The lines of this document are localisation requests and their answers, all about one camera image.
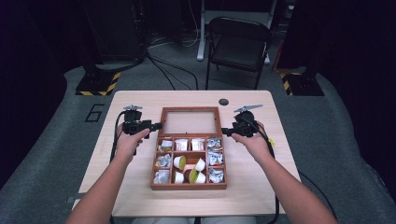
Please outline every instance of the person's left hand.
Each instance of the person's left hand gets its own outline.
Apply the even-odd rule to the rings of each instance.
[[[120,137],[117,141],[117,151],[114,159],[118,158],[131,162],[136,148],[143,142],[143,138],[149,134],[149,129],[129,135],[122,130],[122,124],[120,124],[117,133]]]

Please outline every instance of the wooden table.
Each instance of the wooden table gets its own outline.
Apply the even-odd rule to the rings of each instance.
[[[229,100],[226,106],[219,99]],[[106,115],[91,161],[79,192],[86,192],[108,165],[117,115],[127,105],[140,105],[142,120],[160,122],[163,107],[218,106],[221,127],[232,128],[235,109],[243,105],[263,105],[251,112],[274,139],[276,159],[300,179],[290,147],[269,91],[118,91]],[[224,138],[228,187],[222,190],[152,190],[151,167],[157,134],[137,149],[129,165],[113,216],[120,217],[209,217],[264,215],[275,212],[275,194],[261,167],[245,147],[231,137]]]

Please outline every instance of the gray floor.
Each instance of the gray floor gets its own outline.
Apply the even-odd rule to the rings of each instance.
[[[282,36],[276,36],[270,51],[274,59]],[[193,72],[199,89],[205,88],[206,60],[196,61],[198,44],[189,48],[165,44],[150,48],[159,57]],[[308,175],[325,192],[340,223],[396,223],[396,205],[375,171],[362,159],[353,135],[348,113],[332,84],[318,75],[324,97],[288,96],[278,74],[266,66],[260,90],[270,91],[285,129],[297,168]],[[188,90],[177,81],[195,88],[194,78],[185,72],[165,66],[174,76],[176,90]],[[252,84],[240,77],[242,72],[220,68],[227,82]],[[75,87],[84,75],[82,68],[65,74],[67,92],[47,129],[0,191],[0,223],[63,223],[72,204],[65,203],[78,192],[97,137],[102,128],[113,94],[109,96],[76,96]],[[211,80],[210,90],[246,90],[240,86]],[[122,72],[115,91],[172,90],[161,71],[149,60]],[[84,122],[94,104],[103,113],[98,122]],[[321,199],[318,191],[302,181]],[[273,216],[258,217],[266,223]],[[130,218],[115,219],[129,223]],[[278,223],[290,223],[281,216]]]

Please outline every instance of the dark curtain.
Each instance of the dark curtain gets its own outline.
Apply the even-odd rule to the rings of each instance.
[[[77,1],[0,3],[1,187],[64,98],[64,73],[81,66],[76,42],[88,43],[86,50],[97,58],[87,27]]]
[[[395,8],[394,1],[298,0],[278,66],[314,68],[330,80],[361,156],[396,201]]]

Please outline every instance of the black chair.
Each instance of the black chair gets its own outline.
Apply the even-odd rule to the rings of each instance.
[[[217,17],[208,25],[209,54],[206,69],[207,90],[210,65],[219,65],[257,73],[254,90],[257,90],[262,67],[267,56],[270,30],[255,21],[242,21]]]

